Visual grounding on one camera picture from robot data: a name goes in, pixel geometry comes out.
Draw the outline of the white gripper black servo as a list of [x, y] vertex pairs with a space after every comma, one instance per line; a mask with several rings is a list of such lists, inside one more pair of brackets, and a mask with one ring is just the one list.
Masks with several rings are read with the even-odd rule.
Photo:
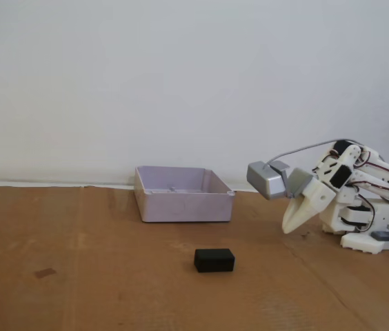
[[352, 175], [346, 165], [329, 167], [303, 190], [304, 198], [291, 199], [283, 215], [282, 230], [291, 233], [316, 214], [324, 211]]

